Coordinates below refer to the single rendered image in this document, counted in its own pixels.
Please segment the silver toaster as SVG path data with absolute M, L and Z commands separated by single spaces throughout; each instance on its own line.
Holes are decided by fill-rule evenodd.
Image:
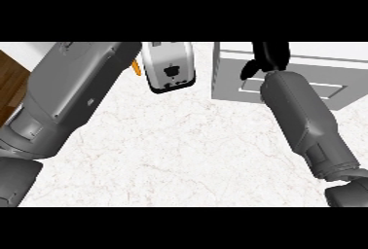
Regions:
M 149 88 L 160 94 L 195 83 L 191 42 L 144 42 L 142 63 Z

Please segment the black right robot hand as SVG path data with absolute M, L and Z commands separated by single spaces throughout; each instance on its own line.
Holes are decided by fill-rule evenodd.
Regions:
M 241 69 L 240 79 L 251 78 L 257 71 L 284 71 L 290 64 L 288 42 L 253 42 L 254 58 L 250 59 Z

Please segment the white drawer cabinet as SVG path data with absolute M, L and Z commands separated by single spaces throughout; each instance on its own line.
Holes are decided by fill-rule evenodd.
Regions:
M 265 73 L 246 81 L 240 72 L 254 58 L 250 42 L 216 42 L 212 97 L 260 103 Z M 288 71 L 308 80 L 328 108 L 339 111 L 368 95 L 368 42 L 290 42 Z

